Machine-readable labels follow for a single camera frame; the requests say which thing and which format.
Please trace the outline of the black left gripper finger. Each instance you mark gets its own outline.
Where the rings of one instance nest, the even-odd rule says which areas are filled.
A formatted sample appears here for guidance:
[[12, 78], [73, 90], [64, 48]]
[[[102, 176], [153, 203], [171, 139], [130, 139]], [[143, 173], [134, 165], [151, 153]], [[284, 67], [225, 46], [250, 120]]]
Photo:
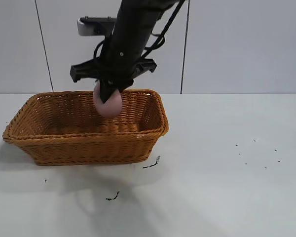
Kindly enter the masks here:
[[115, 91], [119, 91], [119, 89], [114, 85], [112, 80], [100, 80], [100, 98], [103, 103], [106, 103]]

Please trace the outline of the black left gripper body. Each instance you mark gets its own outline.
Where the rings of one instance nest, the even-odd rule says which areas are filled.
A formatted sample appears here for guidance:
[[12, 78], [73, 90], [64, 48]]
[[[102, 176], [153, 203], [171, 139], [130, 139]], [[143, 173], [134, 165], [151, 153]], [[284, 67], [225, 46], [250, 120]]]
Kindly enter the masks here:
[[135, 78], [153, 73], [157, 67], [153, 59], [133, 56], [124, 50], [114, 51], [109, 36], [98, 43], [90, 60], [71, 66], [70, 76], [75, 83], [81, 79], [112, 80], [119, 90], [124, 90], [133, 85]]

